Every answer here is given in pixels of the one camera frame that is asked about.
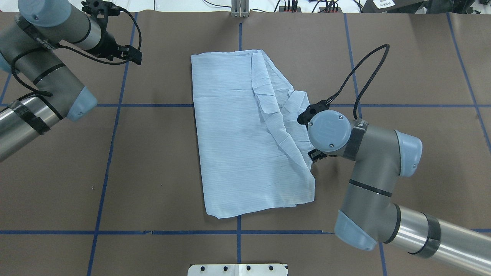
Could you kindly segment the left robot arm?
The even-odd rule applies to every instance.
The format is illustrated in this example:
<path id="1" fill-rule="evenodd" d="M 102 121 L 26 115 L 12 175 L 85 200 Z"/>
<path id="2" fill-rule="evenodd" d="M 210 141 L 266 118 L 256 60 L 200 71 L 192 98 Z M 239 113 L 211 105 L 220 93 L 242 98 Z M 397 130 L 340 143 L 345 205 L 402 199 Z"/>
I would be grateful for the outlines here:
<path id="1" fill-rule="evenodd" d="M 28 93 L 1 111 L 1 160 L 4 161 L 59 121 L 77 121 L 96 107 L 92 92 L 54 53 L 68 49 L 106 65 L 142 63 L 141 46 L 119 45 L 107 31 L 108 18 L 127 9 L 103 0 L 19 0 L 14 24 L 1 31 L 1 70 Z"/>

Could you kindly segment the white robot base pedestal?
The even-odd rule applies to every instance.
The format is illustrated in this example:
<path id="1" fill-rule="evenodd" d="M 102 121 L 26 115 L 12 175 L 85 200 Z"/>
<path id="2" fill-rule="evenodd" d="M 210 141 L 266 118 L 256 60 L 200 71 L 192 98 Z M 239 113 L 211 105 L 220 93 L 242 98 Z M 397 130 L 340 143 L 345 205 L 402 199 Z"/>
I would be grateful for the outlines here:
<path id="1" fill-rule="evenodd" d="M 287 264 L 196 264 L 189 267 L 188 276 L 288 276 Z"/>

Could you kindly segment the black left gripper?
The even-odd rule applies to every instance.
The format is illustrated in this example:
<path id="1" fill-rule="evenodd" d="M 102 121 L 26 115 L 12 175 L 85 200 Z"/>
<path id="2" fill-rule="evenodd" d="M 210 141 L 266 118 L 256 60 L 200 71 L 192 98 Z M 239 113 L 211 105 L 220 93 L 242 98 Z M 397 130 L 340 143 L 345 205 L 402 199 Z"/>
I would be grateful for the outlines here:
<path id="1" fill-rule="evenodd" d="M 95 20 L 95 23 L 101 30 L 101 38 L 96 46 L 86 50 L 96 58 L 105 58 L 109 62 L 102 61 L 103 64 L 120 65 L 127 62 L 133 62 L 137 65 L 142 64 L 142 32 L 134 16 L 127 9 L 120 7 L 113 2 L 103 0 L 84 0 L 81 2 L 82 11 L 86 13 L 89 19 Z M 124 12 L 133 21 L 137 30 L 139 41 L 135 48 L 132 45 L 117 44 L 114 36 L 107 31 L 109 17 L 117 17 Z"/>

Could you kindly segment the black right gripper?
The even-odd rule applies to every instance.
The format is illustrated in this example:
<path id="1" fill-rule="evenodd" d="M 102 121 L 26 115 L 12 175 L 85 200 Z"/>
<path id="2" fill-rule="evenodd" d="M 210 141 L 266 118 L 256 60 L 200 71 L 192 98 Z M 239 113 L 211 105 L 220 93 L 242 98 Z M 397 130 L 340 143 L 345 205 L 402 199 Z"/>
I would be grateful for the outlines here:
<path id="1" fill-rule="evenodd" d="M 297 122 L 300 125 L 308 125 L 312 118 L 317 115 L 319 112 L 329 110 L 331 100 L 321 100 L 316 104 L 310 104 L 307 106 L 306 110 L 302 112 L 297 117 Z M 322 152 L 319 149 L 312 149 L 308 152 L 308 156 L 311 159 L 312 163 L 315 164 L 321 159 L 328 157 L 328 155 Z"/>

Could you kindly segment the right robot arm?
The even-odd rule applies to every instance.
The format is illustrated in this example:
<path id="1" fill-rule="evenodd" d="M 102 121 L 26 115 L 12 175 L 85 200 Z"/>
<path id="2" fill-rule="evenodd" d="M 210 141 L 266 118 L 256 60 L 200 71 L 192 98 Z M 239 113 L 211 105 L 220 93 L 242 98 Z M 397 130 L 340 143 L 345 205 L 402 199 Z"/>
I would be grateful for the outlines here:
<path id="1" fill-rule="evenodd" d="M 480 276 L 491 272 L 490 237 L 392 202 L 400 177 L 411 177 L 422 157 L 419 138 L 370 125 L 330 109 L 333 97 L 308 105 L 297 118 L 314 149 L 312 162 L 342 157 L 354 162 L 334 233 L 360 250 L 379 243 Z"/>

